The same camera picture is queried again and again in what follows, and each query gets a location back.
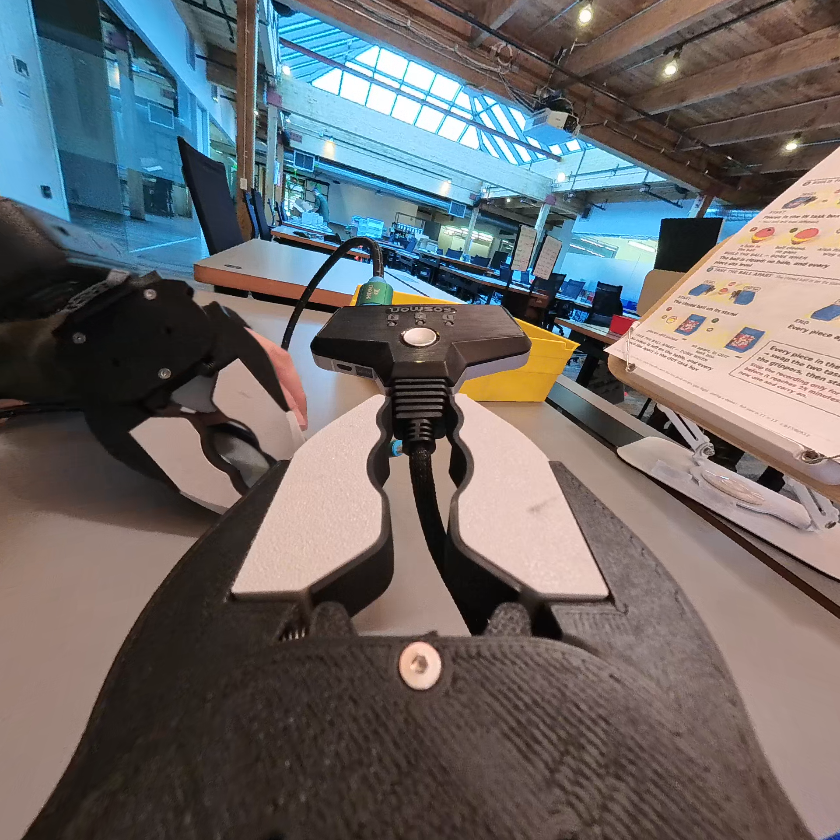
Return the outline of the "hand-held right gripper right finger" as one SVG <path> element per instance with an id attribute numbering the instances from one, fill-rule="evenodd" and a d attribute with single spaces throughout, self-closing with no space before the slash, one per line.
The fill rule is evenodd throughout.
<path id="1" fill-rule="evenodd" d="M 541 448 L 467 395 L 453 401 L 448 592 L 471 634 L 504 604 L 558 634 L 551 608 L 607 602 L 604 575 Z"/>

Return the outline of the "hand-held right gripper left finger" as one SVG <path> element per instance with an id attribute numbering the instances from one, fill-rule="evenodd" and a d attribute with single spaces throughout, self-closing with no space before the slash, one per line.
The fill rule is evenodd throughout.
<path id="1" fill-rule="evenodd" d="M 392 581 L 385 483 L 390 408 L 383 395 L 331 422 L 293 456 L 233 582 L 240 601 L 282 601 L 309 613 L 326 602 L 351 616 Z"/>

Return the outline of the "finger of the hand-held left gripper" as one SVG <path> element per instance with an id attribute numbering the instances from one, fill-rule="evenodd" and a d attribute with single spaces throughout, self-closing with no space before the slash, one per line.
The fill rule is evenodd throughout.
<path id="1" fill-rule="evenodd" d="M 220 412 L 150 416 L 130 436 L 186 499 L 224 513 L 253 486 L 246 429 Z"/>
<path id="2" fill-rule="evenodd" d="M 305 442 L 294 412 L 282 407 L 242 360 L 217 374 L 213 404 L 229 421 L 246 427 L 274 460 L 289 460 Z"/>

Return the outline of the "black switch hub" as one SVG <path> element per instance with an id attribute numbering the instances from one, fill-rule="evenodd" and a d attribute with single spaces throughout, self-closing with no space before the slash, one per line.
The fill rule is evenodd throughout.
<path id="1" fill-rule="evenodd" d="M 342 308 L 310 346 L 320 367 L 377 384 L 409 455 L 434 452 L 462 384 L 522 367 L 531 348 L 506 309 L 447 303 Z"/>

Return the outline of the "grey desk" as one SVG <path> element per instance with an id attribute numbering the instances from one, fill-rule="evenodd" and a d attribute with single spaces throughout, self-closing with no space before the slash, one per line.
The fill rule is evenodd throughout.
<path id="1" fill-rule="evenodd" d="M 547 403 L 494 403 L 661 560 L 728 663 L 809 829 L 838 830 L 838 618 Z M 76 416 L 2 430 L 2 838 L 75 751 L 131 626 L 215 516 L 110 458 Z"/>

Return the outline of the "person's left hand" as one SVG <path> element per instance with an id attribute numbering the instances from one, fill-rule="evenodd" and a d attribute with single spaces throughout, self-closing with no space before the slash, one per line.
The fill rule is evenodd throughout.
<path id="1" fill-rule="evenodd" d="M 287 350 L 283 350 L 270 339 L 258 334 L 254 330 L 248 329 L 248 331 L 267 353 L 289 409 L 294 413 L 301 431 L 307 431 L 308 401 L 301 383 L 301 378 L 290 354 Z"/>

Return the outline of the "yellow plastic bin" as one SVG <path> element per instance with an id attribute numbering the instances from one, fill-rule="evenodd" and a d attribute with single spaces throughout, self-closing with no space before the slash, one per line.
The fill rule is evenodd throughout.
<path id="1" fill-rule="evenodd" d="M 531 351 L 527 363 L 512 371 L 500 371 L 470 379 L 460 387 L 476 402 L 542 403 L 562 374 L 577 342 L 517 319 L 529 336 Z"/>

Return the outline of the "white board stand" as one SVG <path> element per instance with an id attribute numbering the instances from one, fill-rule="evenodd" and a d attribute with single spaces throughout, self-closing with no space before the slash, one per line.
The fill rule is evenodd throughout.
<path id="1" fill-rule="evenodd" d="M 666 418 L 684 440 L 645 437 L 620 447 L 620 459 L 730 524 L 839 580 L 838 507 L 798 479 L 781 475 L 786 491 L 767 487 L 715 463 L 710 438 L 669 408 Z"/>

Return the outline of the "black office chair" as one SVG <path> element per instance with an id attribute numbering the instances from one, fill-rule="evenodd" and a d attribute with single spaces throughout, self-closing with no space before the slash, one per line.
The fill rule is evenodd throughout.
<path id="1" fill-rule="evenodd" d="M 212 160 L 177 138 L 182 174 L 196 210 L 210 256 L 242 245 L 235 200 L 229 190 L 223 163 Z"/>

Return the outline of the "grey table with wood edge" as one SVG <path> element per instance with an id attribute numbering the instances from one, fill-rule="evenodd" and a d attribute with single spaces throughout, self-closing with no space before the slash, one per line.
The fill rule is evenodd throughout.
<path id="1" fill-rule="evenodd" d="M 194 279 L 212 287 L 254 292 L 270 299 L 296 301 L 321 265 L 324 252 L 253 239 L 195 263 Z M 348 306 L 372 277 L 372 265 L 342 257 L 314 291 L 309 306 Z"/>

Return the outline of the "wooden board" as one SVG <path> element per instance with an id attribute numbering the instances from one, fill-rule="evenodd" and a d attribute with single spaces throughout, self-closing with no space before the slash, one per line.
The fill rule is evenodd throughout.
<path id="1" fill-rule="evenodd" d="M 831 501 L 839 501 L 838 448 L 828 451 L 823 445 L 812 446 L 798 437 L 762 427 L 752 418 L 738 416 L 699 395 L 666 383 L 654 373 L 639 369 L 635 363 L 628 364 L 619 354 L 609 354 L 608 368 L 618 380 L 650 397 L 662 408 L 688 418 Z"/>

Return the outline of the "cardboard box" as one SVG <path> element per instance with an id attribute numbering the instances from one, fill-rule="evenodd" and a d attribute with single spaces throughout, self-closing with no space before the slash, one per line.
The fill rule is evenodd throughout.
<path id="1" fill-rule="evenodd" d="M 652 309 L 656 308 L 658 302 L 677 286 L 684 278 L 685 273 L 666 269 L 651 269 L 645 276 L 642 288 L 639 292 L 636 305 L 636 312 L 641 319 Z"/>

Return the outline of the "printed instruction sheet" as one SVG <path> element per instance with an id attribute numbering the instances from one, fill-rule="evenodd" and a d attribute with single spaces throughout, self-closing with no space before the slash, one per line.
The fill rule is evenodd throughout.
<path id="1" fill-rule="evenodd" d="M 721 243 L 608 350 L 839 450 L 839 152 Z"/>

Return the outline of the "black panel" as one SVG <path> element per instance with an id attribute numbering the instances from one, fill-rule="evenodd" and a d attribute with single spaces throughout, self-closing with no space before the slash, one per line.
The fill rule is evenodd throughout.
<path id="1" fill-rule="evenodd" d="M 663 218 L 654 269 L 688 272 L 717 245 L 722 224 L 719 217 Z"/>

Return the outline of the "white ceiling projector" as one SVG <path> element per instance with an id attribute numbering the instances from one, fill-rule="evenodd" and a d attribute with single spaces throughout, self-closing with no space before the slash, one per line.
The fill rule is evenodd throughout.
<path id="1" fill-rule="evenodd" d="M 549 148 L 576 137 L 580 131 L 580 121 L 573 103 L 566 97 L 558 96 L 543 102 L 541 109 L 534 110 L 526 118 L 521 131 L 526 140 Z"/>

